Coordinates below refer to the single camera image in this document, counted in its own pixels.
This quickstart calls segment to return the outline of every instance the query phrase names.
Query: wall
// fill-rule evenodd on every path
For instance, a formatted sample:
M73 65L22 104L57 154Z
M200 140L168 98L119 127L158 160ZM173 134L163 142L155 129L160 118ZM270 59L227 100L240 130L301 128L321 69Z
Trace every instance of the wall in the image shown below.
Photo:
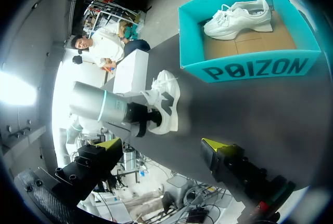
M32 85L38 95L37 102L29 107L0 102L0 153L12 175L26 168L54 171L57 165L50 126L51 106L55 76L64 53L63 42L68 38L69 1L18 0L15 5L15 10L7 9L11 22L3 31L0 69ZM8 125L13 132L26 126L32 130L17 139L9 137Z

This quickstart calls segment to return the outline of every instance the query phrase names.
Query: shoelace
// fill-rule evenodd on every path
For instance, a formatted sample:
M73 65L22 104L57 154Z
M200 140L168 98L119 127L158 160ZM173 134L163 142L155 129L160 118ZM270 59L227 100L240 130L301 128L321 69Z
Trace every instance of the shoelace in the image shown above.
M155 80L155 78L152 79L152 84L151 84L151 89L157 89L161 86L163 86L164 84L168 83L168 82L171 82L171 81L174 81L176 80L177 78L170 78L168 80L164 80L163 82L161 82L160 80Z
M232 11L230 9L230 7L228 5L222 4L221 10L218 10L214 15L213 15L213 19L218 23L218 24L222 24L223 22L225 22L226 20L229 20L229 17L231 15L234 15L235 12Z

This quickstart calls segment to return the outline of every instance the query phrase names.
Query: floor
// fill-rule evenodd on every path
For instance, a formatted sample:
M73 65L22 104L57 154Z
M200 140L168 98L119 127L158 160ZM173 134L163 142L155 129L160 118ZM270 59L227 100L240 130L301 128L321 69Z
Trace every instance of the floor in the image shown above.
M178 33L178 8L190 0L151 0L145 26L140 38L153 48ZM290 0L299 10L304 7L298 0Z

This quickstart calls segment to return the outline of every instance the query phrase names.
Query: shoe box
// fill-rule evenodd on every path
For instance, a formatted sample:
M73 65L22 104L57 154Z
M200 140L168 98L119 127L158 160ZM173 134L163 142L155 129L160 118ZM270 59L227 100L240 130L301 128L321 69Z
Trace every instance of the shoe box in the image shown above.
M243 29L230 41L204 34L222 4L247 1L256 0L192 0L179 8L181 68L208 83L307 74L321 50L289 0L266 0L272 32Z

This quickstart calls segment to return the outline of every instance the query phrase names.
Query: person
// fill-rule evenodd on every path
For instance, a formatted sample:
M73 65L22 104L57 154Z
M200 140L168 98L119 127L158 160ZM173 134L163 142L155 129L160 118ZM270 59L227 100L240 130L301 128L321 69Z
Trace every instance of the person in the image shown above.
M149 51L149 44L143 39L129 41L119 23L107 24L98 29L91 38L76 35L71 46L74 49L89 49L91 58L101 68L116 68L117 64L132 51Z

